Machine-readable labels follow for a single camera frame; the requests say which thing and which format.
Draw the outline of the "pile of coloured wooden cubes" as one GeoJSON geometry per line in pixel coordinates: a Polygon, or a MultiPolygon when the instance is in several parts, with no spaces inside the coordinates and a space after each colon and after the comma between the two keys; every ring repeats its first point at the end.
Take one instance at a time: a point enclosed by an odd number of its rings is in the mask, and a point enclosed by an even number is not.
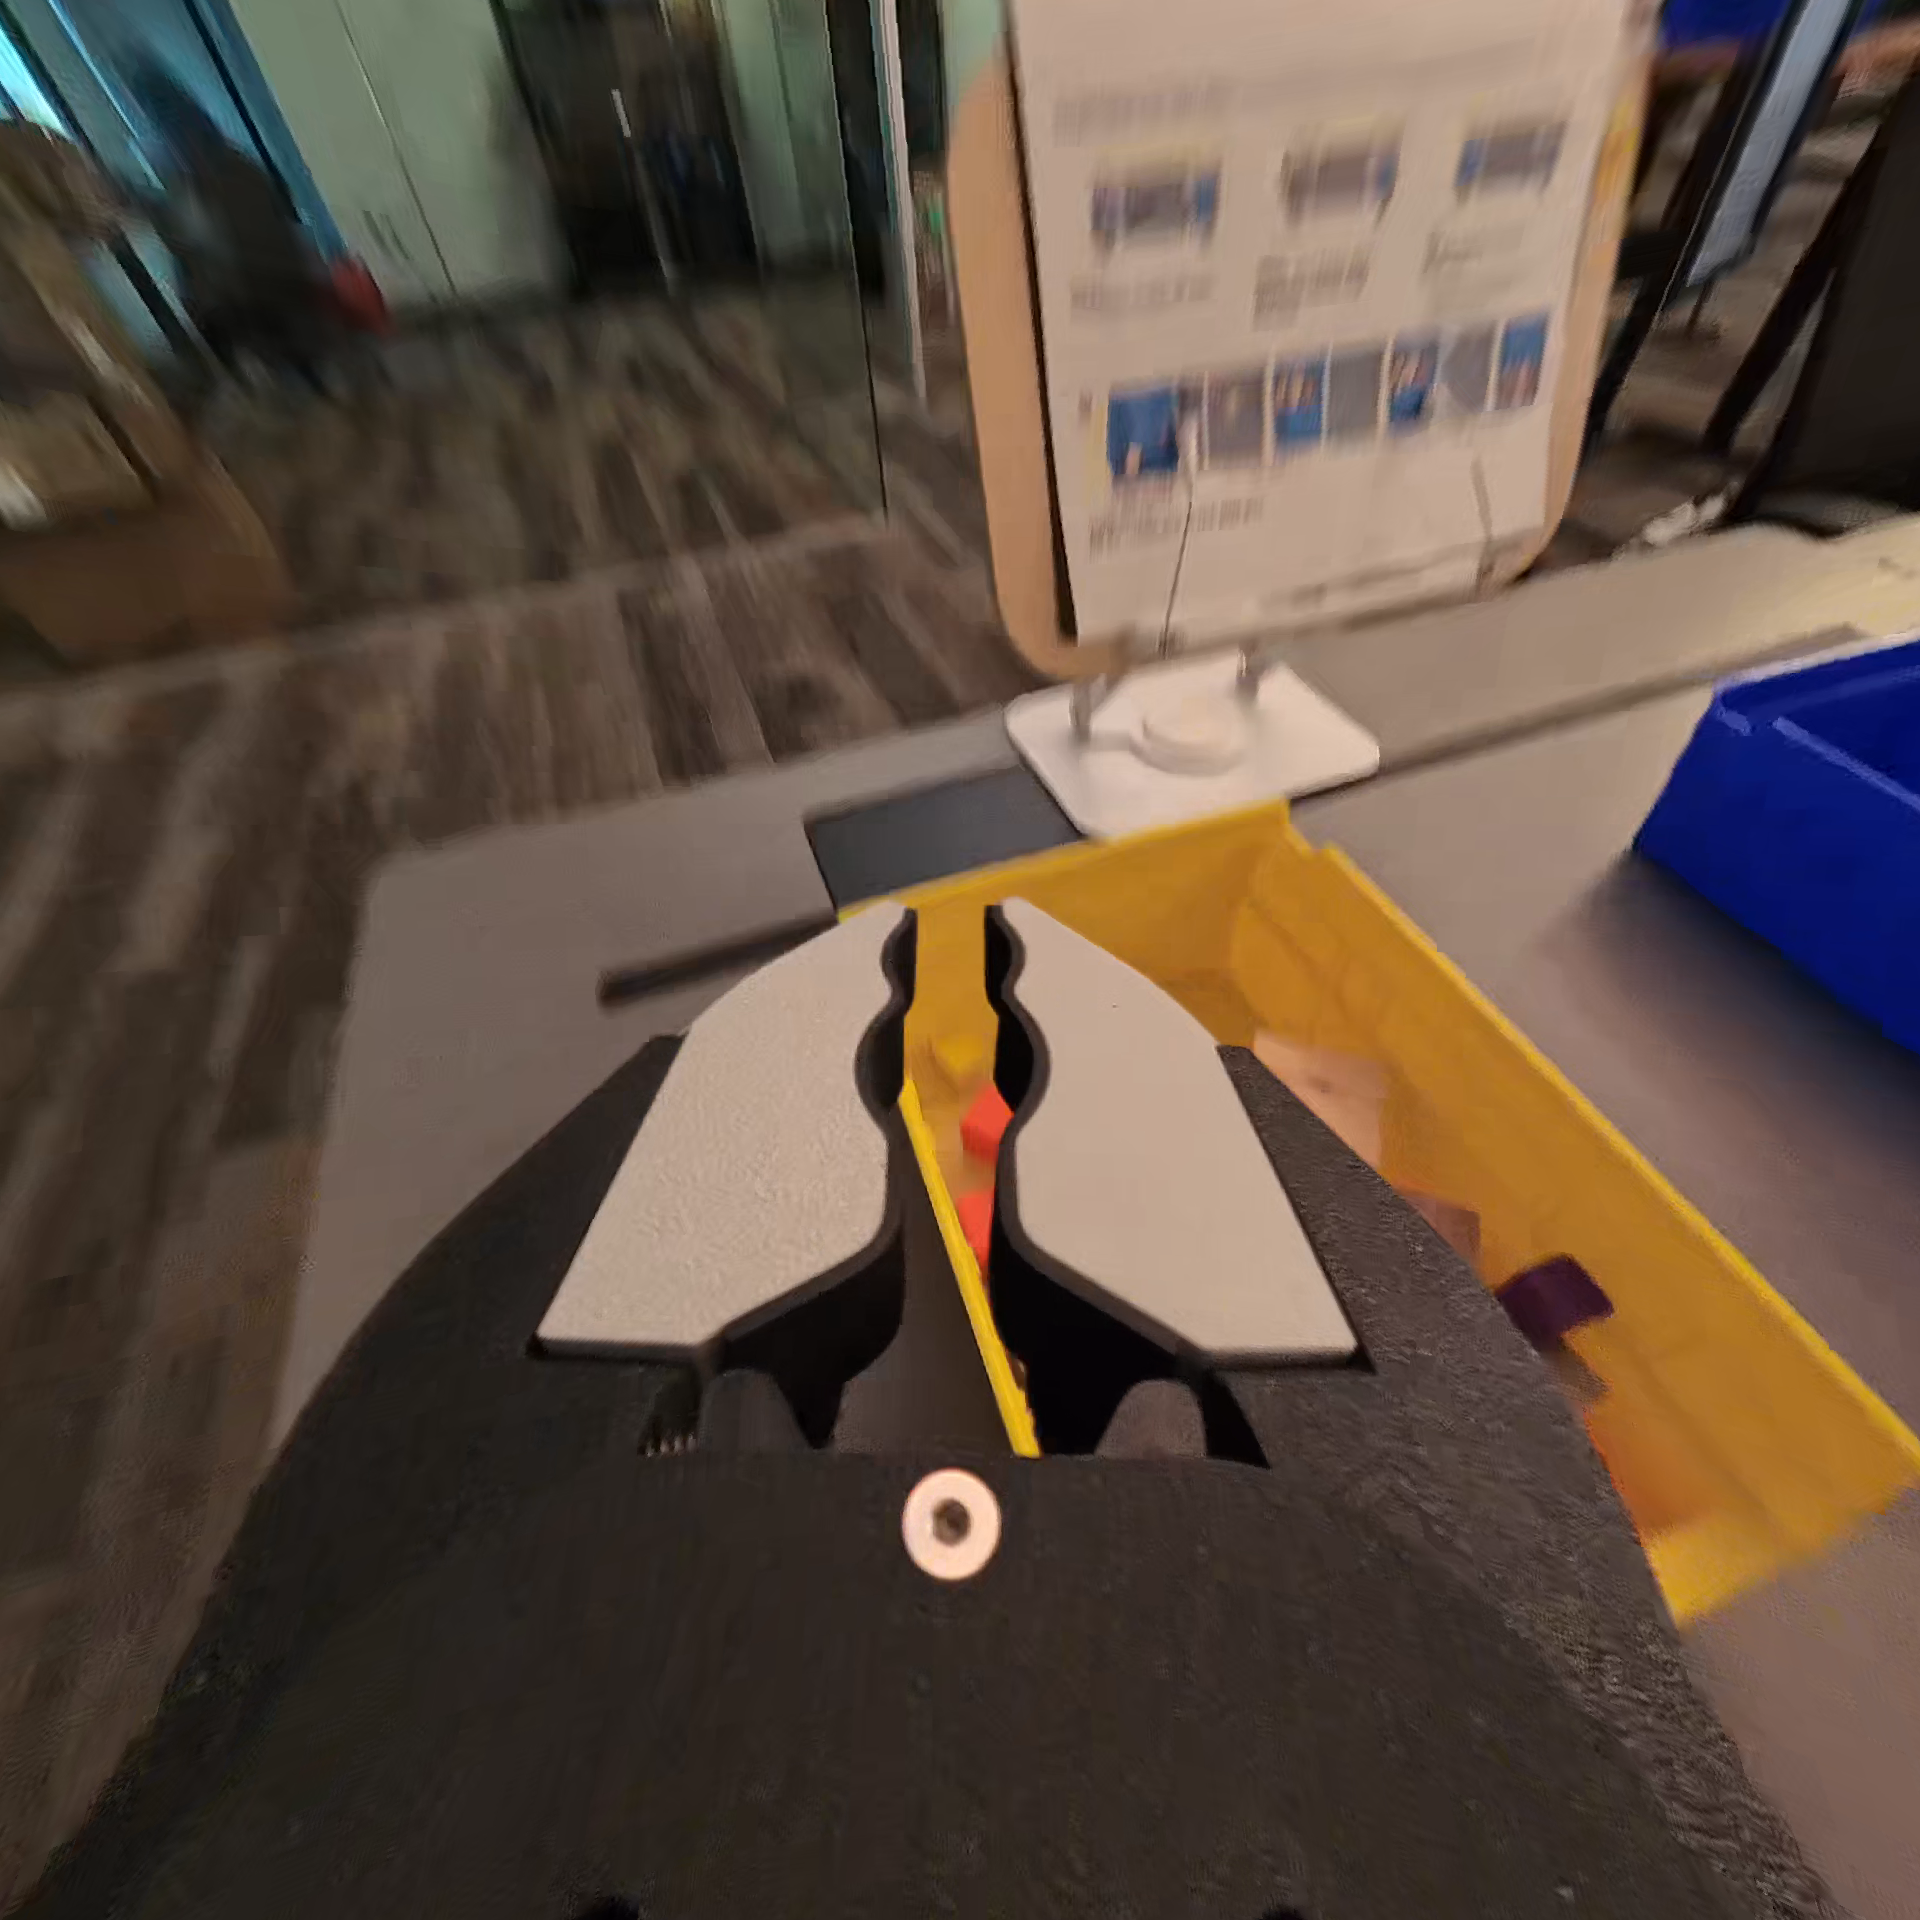
{"type": "Polygon", "coordinates": [[[1579,1428],[1603,1460],[1616,1392],[1571,1333],[1611,1299],[1571,1257],[1489,1285],[1483,1214],[1455,1190],[1387,1178],[1387,1066],[1333,1046],[1258,1035],[1221,1046],[1250,1131],[1279,1163],[1311,1252],[1351,1325],[1351,1354],[1279,1364],[1177,1359],[1109,1307],[1034,1276],[1000,1234],[981,1291],[1041,1455],[1214,1455],[1311,1465],[1329,1481],[1379,1455],[1413,1481],[1521,1480],[1579,1428]]]}

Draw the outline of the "dark rectangular table plate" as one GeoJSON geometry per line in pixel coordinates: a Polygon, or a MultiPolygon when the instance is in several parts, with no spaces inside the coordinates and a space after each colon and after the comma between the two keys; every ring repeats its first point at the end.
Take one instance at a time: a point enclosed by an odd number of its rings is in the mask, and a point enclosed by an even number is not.
{"type": "Polygon", "coordinates": [[[803,839],[828,902],[853,911],[942,875],[1071,848],[1082,834],[1045,781],[1010,765],[812,812],[803,839]]]}

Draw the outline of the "white board stand base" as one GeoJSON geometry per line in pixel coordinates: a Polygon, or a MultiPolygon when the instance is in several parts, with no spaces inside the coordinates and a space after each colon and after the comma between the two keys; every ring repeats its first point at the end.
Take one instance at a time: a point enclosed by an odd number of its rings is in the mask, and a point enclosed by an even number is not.
{"type": "Polygon", "coordinates": [[[1033,692],[1001,712],[1022,767],[1087,839],[1311,798],[1379,774],[1384,748],[1294,668],[1195,654],[1033,692]]]}

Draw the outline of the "yellow plastic box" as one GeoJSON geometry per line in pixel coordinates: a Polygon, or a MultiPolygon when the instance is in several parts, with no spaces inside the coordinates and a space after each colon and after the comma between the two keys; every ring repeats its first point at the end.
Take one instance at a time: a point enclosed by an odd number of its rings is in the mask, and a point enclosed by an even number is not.
{"type": "Polygon", "coordinates": [[[1000,1423],[1041,1455],[971,1229],[993,1175],[963,1147],[990,1073],[990,902],[1025,896],[1166,987],[1217,1042],[1262,1030],[1387,1066],[1384,1171],[1478,1216],[1483,1285],[1579,1259],[1615,1317],[1571,1350],[1602,1378],[1602,1460],[1678,1625],[1837,1549],[1917,1491],[1907,1423],[1561,1073],[1345,852],[1285,804],[990,869],[882,880],[853,911],[922,912],[905,1131],[1000,1423]]]}

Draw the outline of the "wooden board with instruction sheet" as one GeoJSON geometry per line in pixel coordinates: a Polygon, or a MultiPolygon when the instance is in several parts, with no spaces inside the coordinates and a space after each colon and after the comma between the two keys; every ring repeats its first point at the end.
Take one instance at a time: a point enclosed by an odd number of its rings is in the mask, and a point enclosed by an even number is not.
{"type": "Polygon", "coordinates": [[[1018,654],[1075,678],[1521,581],[1571,496],[1655,3],[993,16],[948,184],[1018,654]]]}

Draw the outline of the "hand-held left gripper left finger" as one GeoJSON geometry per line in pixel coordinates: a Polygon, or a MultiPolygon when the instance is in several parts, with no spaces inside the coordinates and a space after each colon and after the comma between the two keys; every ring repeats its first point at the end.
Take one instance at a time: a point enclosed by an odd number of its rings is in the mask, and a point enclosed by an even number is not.
{"type": "Polygon", "coordinates": [[[828,1441],[905,1315],[916,912],[876,902],[688,1024],[539,1322],[541,1359],[763,1373],[828,1441]]]}

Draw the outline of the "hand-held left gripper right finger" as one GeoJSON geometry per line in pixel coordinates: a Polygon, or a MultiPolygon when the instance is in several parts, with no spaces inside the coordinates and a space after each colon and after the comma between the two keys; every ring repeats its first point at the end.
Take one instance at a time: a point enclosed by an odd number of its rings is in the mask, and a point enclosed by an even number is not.
{"type": "Polygon", "coordinates": [[[1136,1385],[1258,1445],[1236,1385],[1357,1369],[1305,1216],[1214,1030],[1025,896],[981,912],[993,1091],[990,1315],[1041,1445],[1101,1445],[1136,1385]]]}

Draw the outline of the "blue plastic box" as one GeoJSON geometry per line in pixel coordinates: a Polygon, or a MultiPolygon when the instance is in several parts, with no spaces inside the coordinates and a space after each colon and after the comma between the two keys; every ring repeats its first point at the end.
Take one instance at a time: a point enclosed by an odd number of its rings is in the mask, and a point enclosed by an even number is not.
{"type": "Polygon", "coordinates": [[[1917,634],[1720,681],[1634,852],[1917,1049],[1917,634]]]}

